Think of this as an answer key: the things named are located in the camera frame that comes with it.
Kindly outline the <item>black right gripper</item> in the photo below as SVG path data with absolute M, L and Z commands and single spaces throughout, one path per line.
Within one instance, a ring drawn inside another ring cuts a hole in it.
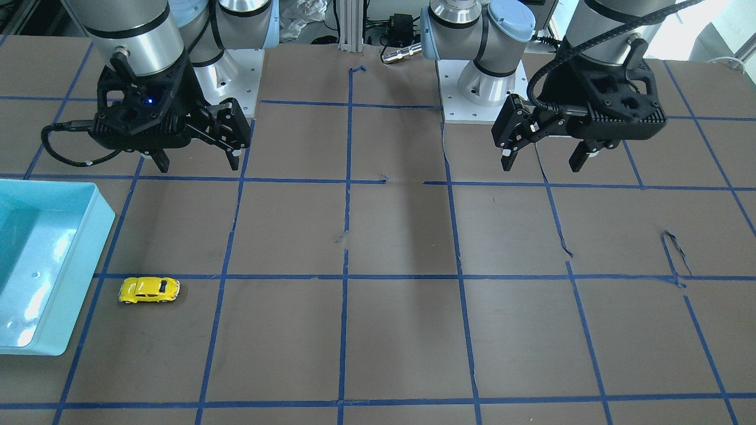
M 205 99 L 186 53 L 159 73 L 137 76 L 117 48 L 98 78 L 89 135 L 104 148 L 143 153 L 161 173 L 170 167 L 165 150 L 198 138 L 222 149 L 237 171 L 251 129 L 236 99 L 216 105 Z

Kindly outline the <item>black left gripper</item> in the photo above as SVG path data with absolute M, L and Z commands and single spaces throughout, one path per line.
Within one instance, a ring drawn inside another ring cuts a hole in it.
M 643 59 L 648 43 L 636 38 L 624 45 L 629 52 L 618 66 L 578 54 L 545 76 L 538 99 L 561 105 L 563 112 L 537 107 L 517 94 L 505 100 L 491 130 L 504 172 L 510 172 L 521 148 L 547 136 L 583 139 L 569 158 L 572 172 L 578 173 L 603 143 L 647 140 L 664 129 L 667 116 L 653 71 Z

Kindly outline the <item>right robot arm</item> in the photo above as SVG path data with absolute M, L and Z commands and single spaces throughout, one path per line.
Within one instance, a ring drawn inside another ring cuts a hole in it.
M 53 124 L 41 143 L 86 168 L 137 152 L 168 171 L 168 149 L 194 139 L 224 151 L 232 170 L 251 127 L 237 99 L 249 86 L 233 50 L 280 40 L 278 1 L 70 1 L 105 59 L 92 119 Z

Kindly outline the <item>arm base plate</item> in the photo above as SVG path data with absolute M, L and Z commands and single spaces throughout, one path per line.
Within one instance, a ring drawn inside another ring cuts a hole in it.
M 438 60 L 436 64 L 447 124 L 492 124 L 507 96 L 526 96 L 527 75 L 522 62 L 515 73 L 505 77 L 483 73 L 472 60 Z
M 234 97 L 244 116 L 256 115 L 265 50 L 226 50 L 215 64 L 195 67 L 194 72 L 210 104 Z

